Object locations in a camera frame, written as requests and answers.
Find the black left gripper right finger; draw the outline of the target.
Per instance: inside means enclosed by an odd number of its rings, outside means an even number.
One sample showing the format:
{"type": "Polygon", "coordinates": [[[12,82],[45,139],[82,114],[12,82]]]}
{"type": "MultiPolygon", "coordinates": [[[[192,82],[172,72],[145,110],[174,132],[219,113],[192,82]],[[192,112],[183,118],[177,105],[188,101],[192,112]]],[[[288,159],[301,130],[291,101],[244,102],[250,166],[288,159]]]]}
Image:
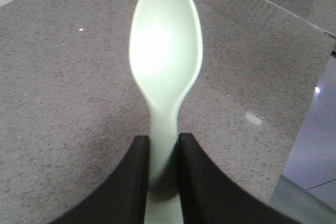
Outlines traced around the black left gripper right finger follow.
{"type": "Polygon", "coordinates": [[[191,133],[179,135],[178,171],[184,223],[296,223],[235,184],[191,133]]]}

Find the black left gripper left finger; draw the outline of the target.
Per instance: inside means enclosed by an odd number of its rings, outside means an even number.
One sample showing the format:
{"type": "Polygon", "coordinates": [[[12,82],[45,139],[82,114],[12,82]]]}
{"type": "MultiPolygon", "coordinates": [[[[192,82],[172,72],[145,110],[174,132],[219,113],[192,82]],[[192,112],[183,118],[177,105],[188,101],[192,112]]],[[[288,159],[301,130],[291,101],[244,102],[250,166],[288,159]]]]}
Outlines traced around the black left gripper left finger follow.
{"type": "Polygon", "coordinates": [[[136,136],[111,175],[51,223],[144,223],[150,140],[136,136]]]}

